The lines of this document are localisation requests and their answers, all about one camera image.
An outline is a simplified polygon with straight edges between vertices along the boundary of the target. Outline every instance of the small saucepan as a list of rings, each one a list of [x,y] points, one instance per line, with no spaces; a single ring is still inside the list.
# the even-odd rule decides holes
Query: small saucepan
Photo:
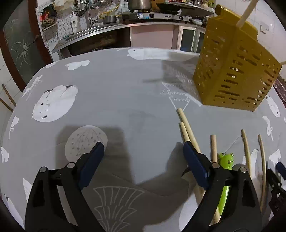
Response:
[[[107,15],[103,19],[103,23],[116,23],[117,16],[116,15]]]

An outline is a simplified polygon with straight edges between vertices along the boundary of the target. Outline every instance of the white bowl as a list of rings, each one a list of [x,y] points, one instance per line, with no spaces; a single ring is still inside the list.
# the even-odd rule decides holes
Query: white bowl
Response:
[[[192,19],[192,22],[193,22],[193,24],[198,25],[198,26],[202,25],[202,21],[200,21],[200,20]]]

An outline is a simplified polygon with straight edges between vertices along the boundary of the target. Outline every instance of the green frog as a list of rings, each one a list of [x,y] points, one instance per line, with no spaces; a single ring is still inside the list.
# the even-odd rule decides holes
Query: green frog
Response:
[[[224,154],[220,153],[219,154],[219,164],[222,166],[224,169],[232,169],[233,166],[233,153],[230,154]],[[223,209],[225,207],[225,203],[227,201],[227,195],[229,193],[229,186],[224,186],[223,187],[223,192],[221,194],[221,198],[219,200],[219,213],[222,215]]]

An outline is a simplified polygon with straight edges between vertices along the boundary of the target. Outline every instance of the frog head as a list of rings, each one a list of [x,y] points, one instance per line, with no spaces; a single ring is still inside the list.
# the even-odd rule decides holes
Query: frog head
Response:
[[[220,153],[219,154],[219,164],[224,169],[231,169],[233,166],[233,153],[230,153],[230,154]]]

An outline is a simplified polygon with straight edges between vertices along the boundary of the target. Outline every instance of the wooden chair leg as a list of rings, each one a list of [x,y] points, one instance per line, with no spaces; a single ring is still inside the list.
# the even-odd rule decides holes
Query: wooden chair leg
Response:
[[[8,106],[8,105],[6,104],[6,102],[4,102],[4,101],[2,100],[2,98],[0,98],[0,102],[2,102],[2,103],[4,104],[4,106],[6,106],[11,112],[13,112],[13,109],[12,109],[10,106]]]
[[[8,93],[6,87],[4,86],[4,84],[2,84],[2,87],[5,91],[5,93],[7,94],[8,98],[11,100],[11,102],[13,103],[14,106],[16,106],[16,102],[13,100],[13,98],[11,97],[11,95]]]

